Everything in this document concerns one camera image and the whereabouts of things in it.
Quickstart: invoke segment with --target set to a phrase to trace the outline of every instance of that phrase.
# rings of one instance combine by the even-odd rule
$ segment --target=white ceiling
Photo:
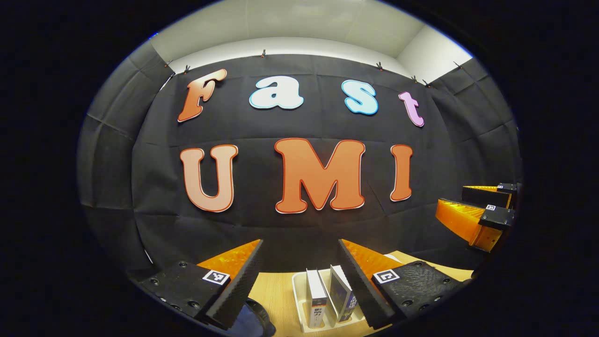
[[[397,58],[424,26],[377,0],[222,0],[159,32],[152,44],[172,60],[223,43],[310,37]]]

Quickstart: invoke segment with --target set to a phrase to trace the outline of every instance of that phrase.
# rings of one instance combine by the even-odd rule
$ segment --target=letter m
[[[361,142],[340,141],[326,167],[306,139],[281,139],[274,149],[283,156],[283,199],[275,206],[279,213],[301,213],[308,208],[301,199],[301,185],[317,210],[325,206],[335,184],[337,191],[331,200],[331,208],[342,210],[364,205],[360,169],[366,147]]]

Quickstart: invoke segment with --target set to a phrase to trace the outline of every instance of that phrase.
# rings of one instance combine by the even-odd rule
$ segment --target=orange letter
[[[283,155],[283,199],[275,206],[279,213],[301,213],[308,208],[301,199],[302,184],[317,210],[325,207],[335,184],[337,192],[331,200],[331,208],[352,209],[364,204],[364,197],[360,194],[360,166],[362,154],[366,151],[364,144],[356,140],[340,141],[326,167],[306,139],[281,139],[275,143],[274,149]]]
[[[391,201],[401,201],[412,195],[410,188],[410,157],[412,148],[407,145],[391,146],[395,157],[395,188],[391,192]]]
[[[210,99],[212,92],[214,91],[213,80],[222,81],[225,77],[226,70],[221,69],[206,76],[202,76],[188,84],[187,88],[189,89],[189,92],[187,93],[187,98],[185,99],[183,111],[179,114],[177,120],[179,122],[184,122],[188,119],[197,117],[202,112],[199,99],[203,97],[204,102]]]
[[[210,212],[222,212],[233,203],[233,157],[237,155],[235,145],[219,145],[212,148],[210,155],[216,159],[216,179],[219,192],[209,197],[202,190],[202,179],[199,173],[199,162],[204,157],[202,149],[186,149],[181,151],[185,190],[189,200],[199,208]]]

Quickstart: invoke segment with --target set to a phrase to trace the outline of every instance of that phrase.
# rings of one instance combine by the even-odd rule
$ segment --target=decorative letter cutout
[[[395,188],[391,192],[391,201],[401,201],[412,195],[410,188],[410,157],[412,148],[407,145],[391,146],[395,157]]]
[[[301,213],[308,208],[301,199],[302,184],[317,210],[325,207],[335,184],[337,192],[331,200],[331,208],[352,209],[364,204],[360,193],[361,161],[366,151],[364,144],[357,140],[340,141],[326,167],[306,139],[281,139],[275,143],[274,149],[283,155],[283,199],[275,206],[277,212]]]
[[[349,96],[345,99],[345,105],[351,112],[372,115],[379,109],[374,98],[376,92],[368,83],[347,80],[341,84],[341,90]]]
[[[408,110],[408,116],[410,116],[412,123],[417,127],[422,127],[424,125],[424,119],[418,116],[418,112],[416,112],[418,102],[412,98],[409,92],[402,92],[399,96],[400,100],[404,101],[406,104],[406,110]]]
[[[226,77],[226,70],[221,69],[206,76],[202,76],[187,85],[189,92],[185,99],[183,111],[179,114],[177,120],[181,123],[188,119],[197,117],[202,113],[202,107],[199,99],[203,97],[204,102],[210,99],[214,91],[215,83],[213,80],[222,81]]]
[[[250,104],[256,109],[270,109],[280,106],[281,109],[295,109],[302,105],[304,99],[300,97],[300,83],[289,76],[272,76],[256,83],[256,88],[250,96]]]
[[[202,149],[186,149],[181,151],[185,190],[189,200],[199,208],[209,212],[222,212],[233,204],[233,157],[237,155],[235,145],[219,145],[212,148],[210,155],[216,159],[216,179],[219,192],[209,197],[202,189],[199,162],[204,157]]]

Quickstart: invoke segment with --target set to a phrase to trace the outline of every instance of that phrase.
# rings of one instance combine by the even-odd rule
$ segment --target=white book
[[[358,305],[341,266],[331,266],[331,283],[329,285],[331,303],[337,311],[337,321],[344,322],[352,316],[353,310]]]
[[[320,281],[317,270],[305,270],[306,277],[306,306],[308,312],[308,327],[317,329],[322,324],[325,315],[327,296],[325,287]]]

